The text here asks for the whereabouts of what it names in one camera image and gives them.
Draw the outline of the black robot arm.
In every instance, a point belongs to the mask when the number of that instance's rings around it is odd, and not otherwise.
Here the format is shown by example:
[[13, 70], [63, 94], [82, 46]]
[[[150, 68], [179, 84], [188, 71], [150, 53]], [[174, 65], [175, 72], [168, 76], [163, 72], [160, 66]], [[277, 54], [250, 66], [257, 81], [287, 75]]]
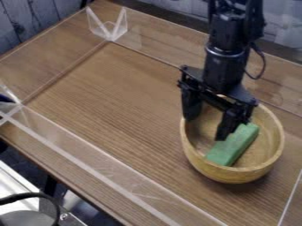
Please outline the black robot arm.
[[255, 40], [266, 26], [263, 0], [209, 0], [207, 18], [205, 67], [183, 65], [178, 87], [186, 120], [198, 118], [206, 103], [223, 112], [215, 139], [225, 140], [239, 125], [250, 122], [258, 105], [242, 81], [249, 55], [261, 51]]

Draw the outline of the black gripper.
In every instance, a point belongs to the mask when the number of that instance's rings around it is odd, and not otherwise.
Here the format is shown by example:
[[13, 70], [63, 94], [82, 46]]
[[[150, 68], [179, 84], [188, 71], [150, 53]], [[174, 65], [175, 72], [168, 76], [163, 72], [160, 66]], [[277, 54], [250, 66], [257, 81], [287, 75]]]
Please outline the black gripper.
[[241, 124], [250, 121], [258, 100], [242, 85], [247, 73], [250, 50], [222, 50], [206, 46], [206, 63], [203, 68], [182, 65], [178, 87], [182, 94], [183, 117], [194, 120], [202, 110], [203, 103], [223, 112], [217, 128], [215, 140], [223, 141]]

